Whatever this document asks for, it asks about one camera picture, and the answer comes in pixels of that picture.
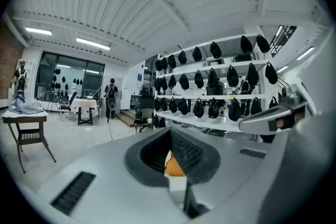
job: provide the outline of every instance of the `fluorescent light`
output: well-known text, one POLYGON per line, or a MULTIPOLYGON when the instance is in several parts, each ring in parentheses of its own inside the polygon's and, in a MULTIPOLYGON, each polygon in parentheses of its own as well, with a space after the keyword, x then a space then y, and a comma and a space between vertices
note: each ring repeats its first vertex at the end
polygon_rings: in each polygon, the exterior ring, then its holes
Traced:
POLYGON ((86 72, 93 73, 93 74, 99 74, 99 72, 97 72, 97 71, 92 71, 92 70, 86 70, 86 72))
POLYGON ((288 66, 285 66, 285 67, 281 68, 280 70, 277 71, 277 73, 280 73, 280 72, 284 71, 287 67, 288 66))
POLYGON ((279 29, 278 29, 278 31, 277 31, 277 33, 276 33, 275 35, 276 35, 276 36, 279 36, 281 30, 282 30, 282 25, 279 26, 279 29))
POLYGON ((42 30, 42 29, 30 28, 30 27, 26 27, 26 30, 28 32, 34 32, 34 33, 39 33, 39 34, 44 34, 44 35, 50 35, 50 36, 53 35, 50 30, 42 30))
POLYGON ((70 66, 64 66, 64 65, 57 65, 58 67, 65 67, 65 68, 71 68, 70 66))
POLYGON ((88 41, 88 40, 85 40, 85 39, 76 38, 76 41, 80 42, 80 43, 92 45, 92 46, 95 46, 95 47, 98 47, 98 48, 101 48, 101 49, 110 50, 110 47, 107 47, 107 46, 104 46, 104 45, 100 45, 98 43, 94 43, 92 41, 88 41))
POLYGON ((297 60, 301 60, 304 56, 306 56, 312 50, 314 50, 314 47, 310 47, 303 55, 301 55, 299 58, 297 58, 297 60))

